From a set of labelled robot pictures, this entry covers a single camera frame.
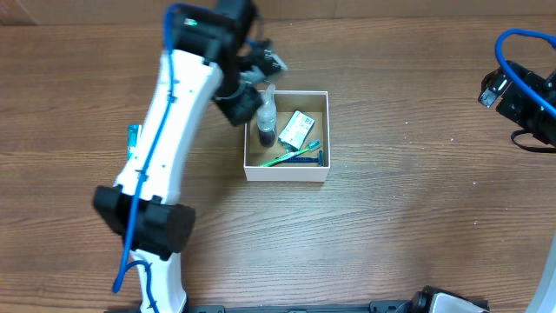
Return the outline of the clear spray bottle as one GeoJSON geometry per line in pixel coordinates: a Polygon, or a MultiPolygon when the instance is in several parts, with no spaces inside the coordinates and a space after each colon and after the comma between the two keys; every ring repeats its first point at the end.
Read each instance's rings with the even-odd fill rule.
{"type": "Polygon", "coordinates": [[[277,108],[275,85],[270,84],[261,95],[262,106],[256,111],[258,137],[262,147],[270,148],[276,139],[277,108]]]}

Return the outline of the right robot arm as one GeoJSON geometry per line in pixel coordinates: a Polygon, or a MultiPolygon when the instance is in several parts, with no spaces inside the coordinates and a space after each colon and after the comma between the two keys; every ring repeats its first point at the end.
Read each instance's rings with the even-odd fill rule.
{"type": "MultiPolygon", "coordinates": [[[[539,93],[551,108],[555,107],[555,74],[541,77],[518,63],[509,61],[525,86],[539,93]]],[[[483,78],[478,102],[487,108],[494,107],[503,117],[519,125],[510,138],[521,149],[539,154],[555,152],[555,118],[536,104],[521,90],[503,68],[494,70],[483,78]]],[[[551,244],[539,287],[527,309],[534,313],[555,313],[555,244],[551,244]]]]}

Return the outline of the blue disposable razor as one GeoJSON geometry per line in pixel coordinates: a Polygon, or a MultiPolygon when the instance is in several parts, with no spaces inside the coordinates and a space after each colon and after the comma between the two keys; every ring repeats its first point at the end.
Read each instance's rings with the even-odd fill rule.
{"type": "Polygon", "coordinates": [[[284,160],[284,163],[316,163],[319,167],[324,166],[324,152],[318,151],[317,157],[310,156],[294,156],[284,160]]]}

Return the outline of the white teal toothpaste tube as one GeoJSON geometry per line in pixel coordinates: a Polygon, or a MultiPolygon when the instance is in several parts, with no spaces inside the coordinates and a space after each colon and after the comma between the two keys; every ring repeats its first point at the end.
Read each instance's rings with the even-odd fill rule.
{"type": "Polygon", "coordinates": [[[130,124],[128,126],[127,159],[130,160],[136,151],[139,138],[142,133],[141,124],[130,124]]]}

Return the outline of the green white toothbrush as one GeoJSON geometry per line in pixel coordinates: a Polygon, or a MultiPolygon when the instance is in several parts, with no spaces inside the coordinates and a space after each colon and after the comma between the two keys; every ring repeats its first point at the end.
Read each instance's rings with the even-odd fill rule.
{"type": "Polygon", "coordinates": [[[260,164],[260,167],[271,167],[271,166],[274,166],[278,163],[283,163],[288,159],[300,156],[300,155],[302,155],[306,152],[317,150],[320,146],[321,146],[321,141],[320,140],[314,140],[314,141],[310,142],[304,149],[293,151],[293,152],[288,152],[288,153],[284,154],[283,156],[277,157],[273,161],[260,164]]]}

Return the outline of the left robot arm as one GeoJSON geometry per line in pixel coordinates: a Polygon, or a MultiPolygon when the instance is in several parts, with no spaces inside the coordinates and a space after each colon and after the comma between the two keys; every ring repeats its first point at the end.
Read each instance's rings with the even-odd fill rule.
{"type": "Polygon", "coordinates": [[[142,312],[184,312],[181,253],[195,211],[179,202],[183,168],[204,111],[214,103],[234,126],[249,122],[262,101],[244,72],[260,55],[240,51],[258,16],[250,1],[220,1],[213,9],[174,3],[162,25],[156,89],[132,157],[93,207],[122,238],[112,290],[137,270],[142,312]]]}

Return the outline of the green white soap packet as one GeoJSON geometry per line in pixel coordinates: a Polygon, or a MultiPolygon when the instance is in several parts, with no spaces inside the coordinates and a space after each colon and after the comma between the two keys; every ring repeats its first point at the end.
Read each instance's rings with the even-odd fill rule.
{"type": "Polygon", "coordinates": [[[278,136],[279,143],[286,152],[299,150],[313,129],[314,123],[312,117],[296,110],[278,136]]]}

